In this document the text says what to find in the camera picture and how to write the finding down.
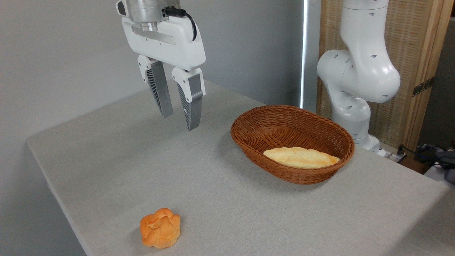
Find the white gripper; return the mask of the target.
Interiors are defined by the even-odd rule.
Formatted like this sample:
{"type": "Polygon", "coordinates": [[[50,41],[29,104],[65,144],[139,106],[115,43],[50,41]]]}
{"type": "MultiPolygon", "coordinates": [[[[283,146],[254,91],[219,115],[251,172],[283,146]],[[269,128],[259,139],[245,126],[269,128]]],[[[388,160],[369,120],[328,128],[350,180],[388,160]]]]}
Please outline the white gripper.
{"type": "Polygon", "coordinates": [[[206,54],[199,29],[193,41],[193,26],[186,18],[170,17],[158,24],[157,31],[143,31],[126,17],[122,18],[122,25],[130,48],[140,54],[138,65],[143,81],[148,84],[161,115],[167,118],[173,114],[163,65],[168,63],[177,67],[172,70],[172,78],[178,86],[187,129],[198,127],[206,94],[199,68],[205,63],[206,54]]]}

